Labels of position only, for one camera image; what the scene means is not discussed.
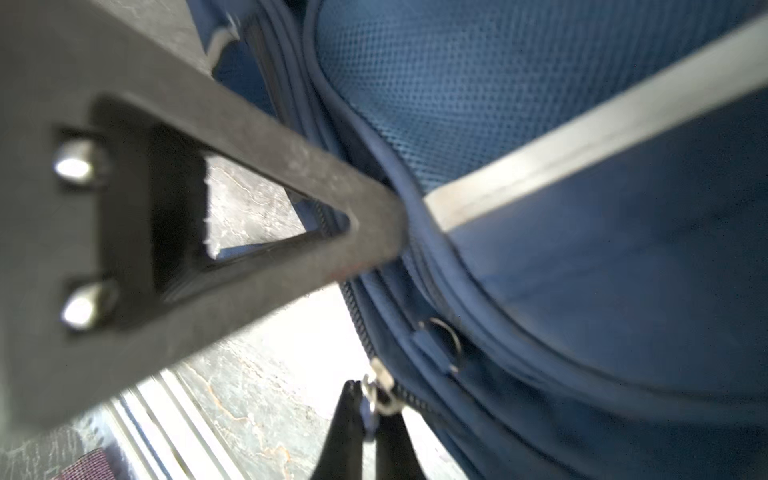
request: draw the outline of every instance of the screw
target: screw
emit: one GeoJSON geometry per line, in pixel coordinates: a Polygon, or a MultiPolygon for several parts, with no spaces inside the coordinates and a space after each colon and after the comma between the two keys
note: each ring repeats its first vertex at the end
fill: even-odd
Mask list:
{"type": "Polygon", "coordinates": [[[90,330],[111,310],[117,300],[113,280],[87,283],[72,292],[61,311],[61,321],[73,330],[90,330]]]}
{"type": "Polygon", "coordinates": [[[53,169],[63,181],[76,187],[92,187],[100,176],[99,145],[90,138],[74,138],[56,151],[53,169]]]}

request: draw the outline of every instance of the gray marble surface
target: gray marble surface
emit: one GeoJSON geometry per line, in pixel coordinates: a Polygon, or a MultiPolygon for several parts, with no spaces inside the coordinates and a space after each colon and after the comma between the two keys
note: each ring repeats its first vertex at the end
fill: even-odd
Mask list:
{"type": "MultiPolygon", "coordinates": [[[[97,3],[206,71],[184,0],[97,3]]],[[[303,231],[282,187],[258,175],[212,158],[208,184],[213,255],[224,247],[303,231]]],[[[253,480],[308,478],[343,383],[361,379],[366,370],[366,355],[336,285],[272,312],[174,367],[253,480]]],[[[464,478],[421,418],[409,410],[404,416],[428,478],[464,478]]],[[[0,442],[0,478],[45,480],[90,448],[89,440],[67,425],[38,439],[0,442]]],[[[367,445],[365,478],[373,478],[373,452],[367,445]]]]}

